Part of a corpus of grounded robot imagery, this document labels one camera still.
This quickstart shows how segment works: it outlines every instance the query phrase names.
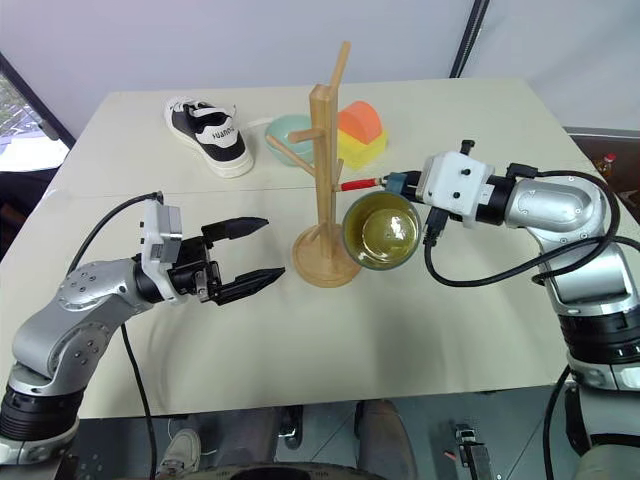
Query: white wall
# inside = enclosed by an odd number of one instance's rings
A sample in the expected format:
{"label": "white wall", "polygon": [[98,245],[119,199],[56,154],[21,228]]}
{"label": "white wall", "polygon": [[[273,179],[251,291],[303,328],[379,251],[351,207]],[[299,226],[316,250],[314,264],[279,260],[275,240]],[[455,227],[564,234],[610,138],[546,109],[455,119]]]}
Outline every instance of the white wall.
{"label": "white wall", "polygon": [[[447,77],[472,0],[0,0],[0,51],[74,135],[115,90]],[[491,0],[464,76],[564,125],[640,128],[640,2]]]}
{"label": "white wall", "polygon": [[638,0],[491,0],[463,76],[520,76],[567,126],[640,130]]}
{"label": "white wall", "polygon": [[469,0],[0,0],[0,51],[74,135],[115,90],[446,77]]}

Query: shoe sole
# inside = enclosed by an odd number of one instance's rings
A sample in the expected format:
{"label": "shoe sole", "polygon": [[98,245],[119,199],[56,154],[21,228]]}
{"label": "shoe sole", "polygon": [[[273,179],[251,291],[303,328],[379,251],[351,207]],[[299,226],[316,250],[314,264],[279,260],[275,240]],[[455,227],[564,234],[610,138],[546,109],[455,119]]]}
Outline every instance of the shoe sole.
{"label": "shoe sole", "polygon": [[182,133],[180,130],[173,126],[173,122],[171,121],[171,115],[173,113],[173,106],[176,103],[185,103],[192,102],[193,99],[189,97],[174,97],[167,101],[164,109],[164,120],[169,127],[169,130],[173,133],[173,135],[180,140],[183,144],[191,147],[193,150],[197,151],[202,158],[207,162],[207,165],[211,170],[214,171],[218,176],[222,178],[234,178],[239,177],[240,175],[244,175],[249,170],[253,168],[253,157],[249,152],[249,149],[245,143],[245,150],[242,155],[240,155],[235,160],[229,160],[228,162],[218,162],[217,160],[211,158],[211,156],[204,151],[204,149],[200,146],[198,142],[193,140],[188,135]]}

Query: sneaker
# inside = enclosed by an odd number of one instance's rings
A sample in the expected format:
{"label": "sneaker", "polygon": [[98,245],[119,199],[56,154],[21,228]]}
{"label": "sneaker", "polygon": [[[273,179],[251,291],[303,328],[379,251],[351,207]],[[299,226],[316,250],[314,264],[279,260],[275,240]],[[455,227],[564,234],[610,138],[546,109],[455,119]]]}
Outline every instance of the sneaker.
{"label": "sneaker", "polygon": [[221,177],[238,177],[253,167],[253,157],[233,126],[233,115],[224,108],[176,97],[167,102],[164,118],[174,135],[200,152]]}
{"label": "sneaker", "polygon": [[190,428],[176,433],[164,452],[156,475],[163,478],[181,478],[198,471],[200,465],[200,437]]}

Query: person's leg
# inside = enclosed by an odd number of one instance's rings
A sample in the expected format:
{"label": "person's leg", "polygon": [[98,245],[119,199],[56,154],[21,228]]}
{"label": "person's leg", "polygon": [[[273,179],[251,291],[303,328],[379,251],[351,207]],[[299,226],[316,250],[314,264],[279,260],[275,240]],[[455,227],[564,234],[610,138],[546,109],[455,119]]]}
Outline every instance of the person's leg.
{"label": "person's leg", "polygon": [[228,412],[225,416],[216,467],[273,462],[282,409],[254,408]]}
{"label": "person's leg", "polygon": [[171,440],[156,472],[156,480],[182,478],[198,471],[200,465],[200,437],[185,428]]}
{"label": "person's leg", "polygon": [[360,436],[358,469],[387,480],[418,478],[416,459],[393,403],[385,400],[362,402],[357,431]]}

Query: bottle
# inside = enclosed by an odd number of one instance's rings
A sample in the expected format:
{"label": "bottle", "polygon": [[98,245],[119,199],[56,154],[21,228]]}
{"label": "bottle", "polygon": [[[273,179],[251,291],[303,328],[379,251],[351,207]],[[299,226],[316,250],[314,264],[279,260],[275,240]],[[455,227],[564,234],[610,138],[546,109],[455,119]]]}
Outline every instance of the bottle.
{"label": "bottle", "polygon": [[613,174],[613,162],[615,161],[615,153],[607,153],[600,160],[596,161],[596,168],[605,179],[611,178],[611,175]]}

